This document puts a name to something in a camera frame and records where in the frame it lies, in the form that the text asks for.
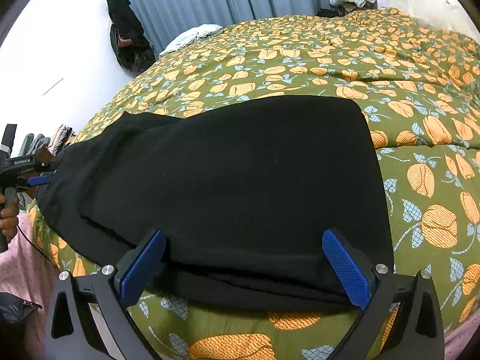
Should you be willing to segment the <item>person left hand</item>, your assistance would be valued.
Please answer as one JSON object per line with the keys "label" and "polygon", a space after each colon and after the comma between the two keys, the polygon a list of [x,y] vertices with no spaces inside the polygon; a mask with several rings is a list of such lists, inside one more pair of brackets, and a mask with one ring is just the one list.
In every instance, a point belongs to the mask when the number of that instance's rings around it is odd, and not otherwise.
{"label": "person left hand", "polygon": [[15,196],[10,203],[7,203],[6,197],[3,194],[0,194],[0,203],[0,230],[3,236],[5,236],[8,241],[10,241],[17,234],[17,226],[19,224],[17,216],[20,212],[19,199]]}

